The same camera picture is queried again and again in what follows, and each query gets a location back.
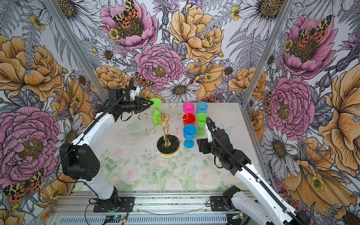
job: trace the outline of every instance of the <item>table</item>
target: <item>table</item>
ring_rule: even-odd
[[[215,124],[225,129],[234,148],[243,151],[252,164],[262,174],[259,161],[252,145],[249,133],[239,105],[237,103],[209,103],[208,116]],[[168,103],[162,103],[160,110],[167,111]],[[151,115],[153,108],[147,109]],[[169,111],[175,116],[183,111],[183,103]],[[179,151],[171,157],[160,155],[156,148],[162,136],[162,126],[157,126],[153,136],[147,136],[145,129],[152,126],[151,118],[140,121],[138,114],[128,121],[120,119],[105,133],[95,149],[101,167],[100,173],[117,188],[119,192],[162,192],[162,191],[224,191],[232,185],[247,189],[232,174],[214,165],[212,154],[199,152],[196,139],[195,146],[186,149],[183,145],[183,121],[178,117],[171,118],[171,126],[178,128],[176,137],[180,141]],[[88,191],[82,183],[77,183],[75,191]]]

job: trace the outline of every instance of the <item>orange flower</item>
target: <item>orange flower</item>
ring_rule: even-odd
[[[263,112],[260,110],[253,110],[250,112],[250,121],[252,124],[252,127],[255,130],[255,134],[257,137],[257,140],[260,142],[262,139],[262,136],[264,135],[264,119],[263,119]]]
[[[36,43],[34,62],[27,75],[24,48],[27,44],[21,37],[12,37],[10,41],[0,35],[0,90],[10,90],[8,98],[18,95],[21,89],[32,90],[45,102],[54,91],[64,87],[63,69],[45,46]]]
[[[144,89],[144,91],[140,92],[140,97],[147,99],[147,100],[150,100],[153,98],[158,98],[161,100],[161,102],[164,102],[164,100],[158,93],[149,91],[148,89]]]
[[[333,118],[326,126],[319,127],[324,144],[331,148],[331,158],[339,170],[356,176],[360,170],[360,65],[332,82],[332,99],[324,96],[334,107]]]
[[[224,30],[220,27],[200,35],[200,31],[211,23],[212,16],[204,14],[196,5],[186,5],[186,14],[176,11],[172,17],[169,32],[176,37],[175,43],[184,43],[188,49],[187,59],[210,62],[221,52],[221,42]]]
[[[9,214],[9,211],[7,209],[1,209],[0,210],[0,224],[6,224],[6,225],[24,225],[25,213],[19,212],[17,209],[13,210],[11,214]]]
[[[93,114],[89,101],[87,93],[80,88],[75,79],[72,79],[71,85],[67,83],[66,91],[56,92],[54,100],[51,102],[53,116],[61,119],[69,117],[73,120],[76,114],[79,114],[82,116],[82,121],[86,125],[90,125]]]
[[[106,93],[111,87],[125,88],[125,85],[128,86],[130,83],[131,77],[116,67],[110,67],[107,65],[97,67],[95,69],[95,73]],[[93,92],[97,93],[93,84],[91,84],[90,88]]]
[[[59,175],[59,179],[65,182],[72,182],[73,179],[64,174]],[[44,197],[43,200],[37,203],[38,206],[46,208],[51,204],[56,203],[59,196],[67,195],[70,190],[71,183],[64,183],[58,180],[56,177],[52,179],[51,183],[43,188],[40,192],[40,195]]]
[[[302,137],[300,148],[298,151],[302,159],[296,160],[300,173],[297,177],[291,175],[291,178],[283,180],[284,184],[297,200],[308,206],[315,202],[316,213],[322,214],[333,204],[338,204],[340,211],[335,218],[340,219],[346,214],[345,207],[356,204],[356,198],[351,196],[350,190],[339,183],[343,181],[338,171],[330,169],[334,163],[330,158],[330,152],[316,138]]]
[[[243,69],[234,74],[236,79],[232,79],[229,81],[229,91],[240,92],[242,90],[246,90],[249,86],[249,83],[254,76],[255,67],[251,67],[248,69]],[[256,87],[252,95],[257,101],[260,101],[262,94],[265,92],[265,71],[261,73],[259,81],[256,83]]]
[[[184,71],[192,76],[196,76],[193,83],[200,84],[200,89],[197,90],[199,91],[198,98],[211,94],[216,89],[216,86],[219,87],[221,85],[221,78],[225,77],[222,64],[215,65],[214,63],[209,63],[205,65],[204,62],[196,61],[189,63]]]

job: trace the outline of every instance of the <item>pink peony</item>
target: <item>pink peony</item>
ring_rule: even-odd
[[[60,126],[35,107],[0,115],[0,184],[24,183],[43,169],[47,176],[58,164],[56,136]]]
[[[331,50],[334,43],[335,35],[338,29],[333,30],[334,17],[327,27],[327,35],[320,41],[309,41],[305,47],[299,46],[299,30],[308,29],[312,30],[321,23],[321,20],[315,22],[304,18],[303,16],[295,22],[294,26],[290,29],[290,33],[285,36],[285,46],[283,53],[277,58],[278,67],[285,71],[289,71],[294,76],[302,76],[308,80],[318,74],[328,63],[335,54],[335,50]]]
[[[115,42],[115,50],[119,53],[143,48],[154,43],[157,38],[158,24],[156,17],[151,17],[144,4],[140,6],[135,0],[134,3],[135,7],[139,9],[139,18],[131,23],[130,28],[117,26],[117,23],[113,20],[115,15],[123,14],[125,4],[119,6],[116,3],[114,8],[109,5],[109,8],[102,7],[100,9],[101,22],[105,24],[103,31],[109,33],[109,40]]]
[[[165,84],[179,80],[183,75],[183,65],[179,55],[164,46],[149,45],[143,53],[135,56],[138,72],[144,79],[154,82],[155,89],[164,89]]]
[[[280,129],[289,140],[300,138],[314,119],[315,106],[310,100],[311,90],[306,82],[299,77],[280,78],[271,92],[269,127]]]

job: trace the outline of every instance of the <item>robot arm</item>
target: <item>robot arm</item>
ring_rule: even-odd
[[[252,201],[233,186],[223,193],[228,209],[239,209],[260,225],[310,224],[310,218],[304,211],[298,213],[285,202],[261,177],[249,158],[242,151],[233,149],[229,136],[223,129],[216,127],[209,117],[206,123],[208,138],[197,140],[199,151],[203,154],[212,153],[219,158],[222,166],[236,176],[260,202],[258,204]]]
[[[118,118],[122,120],[123,112],[137,114],[153,104],[152,101],[136,96],[140,88],[132,87],[133,82],[132,78],[127,90],[119,87],[109,89],[109,99],[99,109],[100,112],[88,129],[71,144],[63,144],[59,149],[63,173],[85,183],[97,195],[97,204],[108,211],[118,209],[118,192],[99,173],[100,162],[93,149]]]

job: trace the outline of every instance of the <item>blue cup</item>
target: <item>blue cup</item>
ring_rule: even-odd
[[[184,147],[185,148],[192,148],[194,147],[195,143],[193,141],[193,139],[195,138],[196,135],[196,127],[192,124],[188,124],[186,126],[184,126],[183,132],[184,132],[184,138],[186,139],[184,141]]]
[[[198,104],[196,104],[196,113],[207,113],[207,103],[206,102],[199,102]]]

